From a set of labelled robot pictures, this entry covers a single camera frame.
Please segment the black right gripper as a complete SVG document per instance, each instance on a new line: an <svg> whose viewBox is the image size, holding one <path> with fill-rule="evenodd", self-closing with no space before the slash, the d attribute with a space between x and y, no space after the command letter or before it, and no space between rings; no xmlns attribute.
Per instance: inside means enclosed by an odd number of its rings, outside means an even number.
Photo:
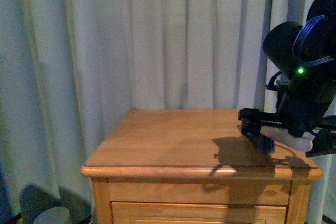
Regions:
<svg viewBox="0 0 336 224"><path fill-rule="evenodd" d="M288 130L294 137L315 129L335 98L335 89L279 89L276 112L259 112L244 108L238 112L241 133L246 137L260 134L263 125ZM312 149L306 157L335 154L335 130L321 129L312 141Z"/></svg>

